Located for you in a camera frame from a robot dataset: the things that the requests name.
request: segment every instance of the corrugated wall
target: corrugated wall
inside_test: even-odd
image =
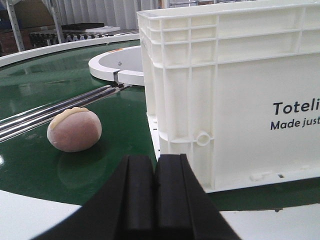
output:
[[[42,0],[49,5],[50,0]],[[62,25],[104,23],[138,29],[137,11],[157,9],[158,0],[57,0]]]

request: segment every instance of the cardboard box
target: cardboard box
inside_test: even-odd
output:
[[[41,0],[23,0],[14,5],[16,18],[21,20],[21,28],[55,25],[47,7]]]

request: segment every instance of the metal rail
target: metal rail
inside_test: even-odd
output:
[[[130,85],[119,85],[116,87],[109,86],[102,91],[95,92],[94,94],[82,94],[35,113],[30,113],[22,118],[16,119],[16,122],[10,121],[4,123],[1,125],[2,130],[0,130],[0,143],[51,121],[56,115],[62,113],[66,109],[84,107],[129,87]]]

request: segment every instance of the bun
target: bun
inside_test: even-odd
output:
[[[55,116],[47,129],[49,142],[57,149],[73,153],[98,142],[102,126],[98,116],[85,107],[74,107]]]

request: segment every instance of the white plastic crate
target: white plastic crate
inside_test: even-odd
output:
[[[148,10],[138,24],[160,152],[186,153],[207,192],[320,176],[319,1]]]

